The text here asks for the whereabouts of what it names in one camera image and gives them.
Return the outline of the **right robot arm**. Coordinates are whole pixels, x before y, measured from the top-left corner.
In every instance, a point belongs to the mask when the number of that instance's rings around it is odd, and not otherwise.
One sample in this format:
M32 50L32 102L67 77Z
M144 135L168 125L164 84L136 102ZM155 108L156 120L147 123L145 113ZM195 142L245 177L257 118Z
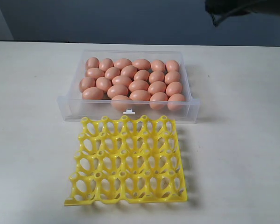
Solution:
M205 10L210 14L232 15L249 13L280 15L280 0L206 0Z

